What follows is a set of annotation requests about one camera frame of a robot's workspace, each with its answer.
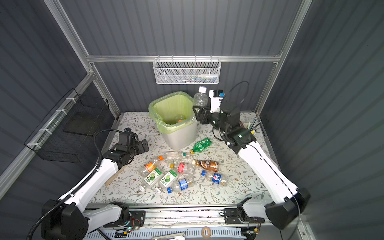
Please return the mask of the red label clear bottle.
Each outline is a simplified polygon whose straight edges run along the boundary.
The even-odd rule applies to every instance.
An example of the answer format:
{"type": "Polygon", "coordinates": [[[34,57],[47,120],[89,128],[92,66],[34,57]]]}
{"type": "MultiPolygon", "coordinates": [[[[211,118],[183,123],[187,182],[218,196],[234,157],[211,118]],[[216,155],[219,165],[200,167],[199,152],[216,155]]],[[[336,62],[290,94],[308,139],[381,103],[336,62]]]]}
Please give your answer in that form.
{"type": "Polygon", "coordinates": [[[180,174],[185,174],[185,175],[194,175],[195,171],[197,169],[197,166],[188,164],[188,163],[173,163],[170,165],[170,168],[180,174]]]}

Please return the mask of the orange cap small bottle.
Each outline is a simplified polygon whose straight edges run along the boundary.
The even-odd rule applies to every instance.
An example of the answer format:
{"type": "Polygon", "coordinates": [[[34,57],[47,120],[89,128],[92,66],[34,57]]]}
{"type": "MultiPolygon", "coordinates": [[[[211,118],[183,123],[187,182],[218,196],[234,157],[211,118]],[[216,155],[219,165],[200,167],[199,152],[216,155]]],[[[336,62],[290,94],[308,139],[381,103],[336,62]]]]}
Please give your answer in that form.
{"type": "Polygon", "coordinates": [[[147,163],[140,167],[139,174],[144,177],[147,176],[149,173],[154,171],[156,167],[159,167],[163,160],[163,156],[155,156],[150,158],[147,163]]]}

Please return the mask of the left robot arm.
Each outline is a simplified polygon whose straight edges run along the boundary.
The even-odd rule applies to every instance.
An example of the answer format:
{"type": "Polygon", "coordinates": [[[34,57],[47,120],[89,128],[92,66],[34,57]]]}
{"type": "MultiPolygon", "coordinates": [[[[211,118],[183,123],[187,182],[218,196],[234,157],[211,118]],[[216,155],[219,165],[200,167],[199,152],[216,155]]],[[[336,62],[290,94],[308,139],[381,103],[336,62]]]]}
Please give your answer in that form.
{"type": "Polygon", "coordinates": [[[96,148],[99,154],[96,165],[78,184],[58,200],[44,204],[42,216],[27,234],[28,240],[33,238],[38,228],[41,228],[45,240],[82,240],[87,234],[100,232],[101,227],[110,223],[120,224],[122,228],[135,223],[128,205],[120,202],[86,211],[93,195],[107,180],[129,165],[134,157],[149,151],[148,142],[140,141],[130,128],[117,132],[119,142],[105,153],[96,148]]]}

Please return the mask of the brown coffee bottle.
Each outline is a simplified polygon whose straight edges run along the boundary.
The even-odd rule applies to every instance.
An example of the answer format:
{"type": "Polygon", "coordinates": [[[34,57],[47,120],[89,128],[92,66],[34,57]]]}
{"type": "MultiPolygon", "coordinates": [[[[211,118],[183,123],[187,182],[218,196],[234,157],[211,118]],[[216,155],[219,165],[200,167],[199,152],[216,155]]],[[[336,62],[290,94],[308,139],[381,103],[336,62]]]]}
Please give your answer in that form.
{"type": "Polygon", "coordinates": [[[208,171],[218,172],[219,163],[210,160],[193,160],[192,164],[208,171]]]}

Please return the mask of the colourful book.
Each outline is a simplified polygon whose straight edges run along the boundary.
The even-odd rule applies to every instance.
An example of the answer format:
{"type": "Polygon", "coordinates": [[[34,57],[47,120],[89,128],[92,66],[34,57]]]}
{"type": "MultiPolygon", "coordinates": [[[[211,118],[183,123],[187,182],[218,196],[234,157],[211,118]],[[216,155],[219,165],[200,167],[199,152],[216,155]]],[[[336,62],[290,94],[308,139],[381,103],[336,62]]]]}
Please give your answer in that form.
{"type": "Polygon", "coordinates": [[[121,172],[124,171],[126,167],[122,167],[121,169],[119,169],[113,176],[111,176],[106,182],[105,182],[105,186],[108,186],[109,184],[111,184],[119,175],[121,172]]]}

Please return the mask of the green label square bottle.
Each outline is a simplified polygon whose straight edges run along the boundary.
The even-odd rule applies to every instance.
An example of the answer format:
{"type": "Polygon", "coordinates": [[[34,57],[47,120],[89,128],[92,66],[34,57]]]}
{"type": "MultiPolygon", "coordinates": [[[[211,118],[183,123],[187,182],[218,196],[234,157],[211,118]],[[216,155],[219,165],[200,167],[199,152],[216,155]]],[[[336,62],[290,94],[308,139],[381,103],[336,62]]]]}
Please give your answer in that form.
{"type": "Polygon", "coordinates": [[[167,172],[157,183],[155,187],[156,193],[160,194],[169,188],[177,179],[179,178],[178,174],[173,170],[167,172]]]}

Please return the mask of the white plastic waste bin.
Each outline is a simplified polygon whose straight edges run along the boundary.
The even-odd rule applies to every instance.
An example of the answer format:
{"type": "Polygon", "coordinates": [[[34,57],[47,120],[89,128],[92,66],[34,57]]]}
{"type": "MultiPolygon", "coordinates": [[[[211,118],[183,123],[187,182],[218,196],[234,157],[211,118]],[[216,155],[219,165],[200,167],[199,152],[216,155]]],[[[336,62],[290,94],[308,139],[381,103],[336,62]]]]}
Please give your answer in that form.
{"type": "Polygon", "coordinates": [[[196,140],[197,126],[197,122],[192,121],[191,124],[182,127],[180,130],[170,134],[163,134],[163,138],[171,149],[181,150],[196,140]]]}

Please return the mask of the pepsi label bottle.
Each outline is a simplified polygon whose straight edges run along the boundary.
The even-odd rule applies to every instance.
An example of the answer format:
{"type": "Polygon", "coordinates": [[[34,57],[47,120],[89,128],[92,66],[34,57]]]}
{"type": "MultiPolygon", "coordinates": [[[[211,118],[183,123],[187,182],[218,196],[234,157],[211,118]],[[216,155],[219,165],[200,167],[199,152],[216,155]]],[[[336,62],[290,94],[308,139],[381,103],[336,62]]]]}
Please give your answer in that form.
{"type": "Polygon", "coordinates": [[[208,170],[202,170],[201,175],[216,185],[221,185],[221,186],[227,186],[228,185],[227,177],[225,175],[220,174],[220,173],[216,173],[216,172],[208,171],[208,170]]]}

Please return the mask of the blue label clear bottle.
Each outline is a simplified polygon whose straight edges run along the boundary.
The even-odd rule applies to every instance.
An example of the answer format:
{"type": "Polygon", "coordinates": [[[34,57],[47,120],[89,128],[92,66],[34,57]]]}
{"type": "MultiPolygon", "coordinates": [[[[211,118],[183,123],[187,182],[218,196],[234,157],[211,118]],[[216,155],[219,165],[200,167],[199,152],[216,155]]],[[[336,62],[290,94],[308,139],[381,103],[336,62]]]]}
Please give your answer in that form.
{"type": "Polygon", "coordinates": [[[194,184],[192,178],[181,178],[172,183],[168,188],[166,188],[166,193],[179,193],[188,188],[191,188],[194,184]]]}

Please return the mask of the tape roll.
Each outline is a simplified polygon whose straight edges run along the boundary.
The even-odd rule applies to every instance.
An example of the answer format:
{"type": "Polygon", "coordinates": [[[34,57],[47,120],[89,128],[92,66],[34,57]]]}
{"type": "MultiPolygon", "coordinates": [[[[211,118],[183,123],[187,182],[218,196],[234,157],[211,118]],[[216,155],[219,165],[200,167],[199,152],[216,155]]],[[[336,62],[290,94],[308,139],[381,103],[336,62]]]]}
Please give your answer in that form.
{"type": "Polygon", "coordinates": [[[203,239],[210,239],[212,236],[212,230],[209,227],[203,227],[201,234],[203,239]]]}

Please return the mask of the green bin liner bag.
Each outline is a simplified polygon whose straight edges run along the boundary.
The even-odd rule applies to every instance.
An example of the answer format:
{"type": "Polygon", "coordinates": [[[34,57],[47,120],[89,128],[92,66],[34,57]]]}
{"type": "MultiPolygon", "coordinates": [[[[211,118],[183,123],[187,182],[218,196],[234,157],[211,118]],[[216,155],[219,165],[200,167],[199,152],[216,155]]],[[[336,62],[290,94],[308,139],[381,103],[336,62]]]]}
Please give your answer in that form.
{"type": "Polygon", "coordinates": [[[160,133],[170,134],[195,122],[193,102],[189,94],[174,92],[152,101],[148,107],[149,115],[156,122],[160,133]],[[186,119],[175,123],[176,115],[184,115],[186,119]]]}

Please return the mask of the orange label clear bottle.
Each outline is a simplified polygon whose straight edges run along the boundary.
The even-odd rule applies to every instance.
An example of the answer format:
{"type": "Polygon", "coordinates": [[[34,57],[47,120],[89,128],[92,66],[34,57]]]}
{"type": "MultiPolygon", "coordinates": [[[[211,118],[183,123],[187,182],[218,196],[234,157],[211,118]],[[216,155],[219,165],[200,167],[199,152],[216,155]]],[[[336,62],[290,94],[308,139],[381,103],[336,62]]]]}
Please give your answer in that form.
{"type": "Polygon", "coordinates": [[[180,122],[184,121],[185,119],[186,119],[186,117],[184,115],[176,115],[175,123],[180,123],[180,122]]]}

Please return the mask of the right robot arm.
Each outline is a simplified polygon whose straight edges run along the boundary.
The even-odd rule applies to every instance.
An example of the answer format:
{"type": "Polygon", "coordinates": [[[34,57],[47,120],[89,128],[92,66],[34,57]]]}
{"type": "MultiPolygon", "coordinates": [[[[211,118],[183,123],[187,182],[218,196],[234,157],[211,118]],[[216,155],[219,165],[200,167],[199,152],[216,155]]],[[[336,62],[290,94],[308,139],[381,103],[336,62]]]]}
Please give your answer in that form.
{"type": "Polygon", "coordinates": [[[276,228],[283,230],[304,212],[310,193],[299,189],[274,165],[263,151],[255,136],[241,125],[240,109],[222,101],[218,112],[206,106],[193,106],[196,120],[210,124],[218,130],[223,142],[243,159],[263,182],[272,198],[272,203],[260,205],[246,199],[239,204],[239,218],[268,219],[276,228]]]}

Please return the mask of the white pen cup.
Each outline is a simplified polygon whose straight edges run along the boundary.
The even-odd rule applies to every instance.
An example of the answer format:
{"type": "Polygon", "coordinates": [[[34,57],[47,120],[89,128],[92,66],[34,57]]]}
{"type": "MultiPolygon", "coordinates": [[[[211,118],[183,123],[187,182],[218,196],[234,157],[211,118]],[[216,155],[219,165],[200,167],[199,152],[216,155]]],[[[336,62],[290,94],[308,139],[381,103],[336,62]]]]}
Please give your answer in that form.
{"type": "Polygon", "coordinates": [[[260,122],[258,120],[253,120],[248,123],[245,123],[244,127],[248,129],[252,134],[254,134],[259,124],[260,122]]]}

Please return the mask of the white tube in basket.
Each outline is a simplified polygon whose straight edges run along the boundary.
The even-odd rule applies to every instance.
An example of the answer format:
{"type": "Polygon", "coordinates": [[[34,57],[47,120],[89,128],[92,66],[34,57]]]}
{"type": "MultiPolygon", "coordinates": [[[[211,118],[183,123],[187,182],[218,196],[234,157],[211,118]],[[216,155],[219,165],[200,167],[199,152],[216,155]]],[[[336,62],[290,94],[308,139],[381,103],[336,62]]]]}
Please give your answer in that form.
{"type": "Polygon", "coordinates": [[[219,77],[218,74],[200,74],[200,75],[198,75],[198,78],[207,79],[209,81],[216,80],[218,77],[219,77]]]}

